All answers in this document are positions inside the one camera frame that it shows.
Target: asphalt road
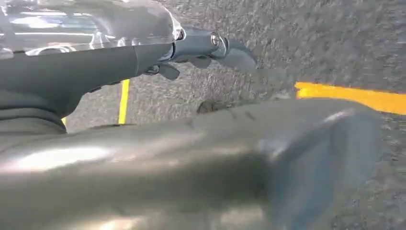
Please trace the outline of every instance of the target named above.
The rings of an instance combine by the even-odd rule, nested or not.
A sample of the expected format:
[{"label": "asphalt road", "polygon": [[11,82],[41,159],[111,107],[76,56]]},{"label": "asphalt road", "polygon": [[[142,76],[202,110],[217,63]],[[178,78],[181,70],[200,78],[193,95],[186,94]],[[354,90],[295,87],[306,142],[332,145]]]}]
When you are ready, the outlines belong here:
[{"label": "asphalt road", "polygon": [[[176,81],[131,80],[127,122],[193,115],[205,99],[289,98],[296,81],[406,93],[406,5],[388,0],[165,0],[187,25],[245,42],[270,75],[181,66]],[[86,95],[71,132],[118,120],[120,86]],[[406,229],[406,118],[383,114],[384,145],[373,179],[331,220],[336,230]]]}]

